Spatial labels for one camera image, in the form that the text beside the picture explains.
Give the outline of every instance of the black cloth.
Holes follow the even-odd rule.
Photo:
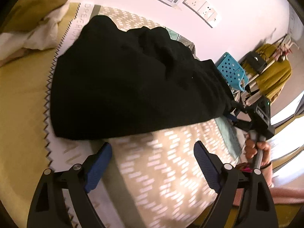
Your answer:
[[[123,32],[95,16],[58,58],[51,122],[59,137],[111,138],[207,121],[233,99],[214,63],[165,28]]]

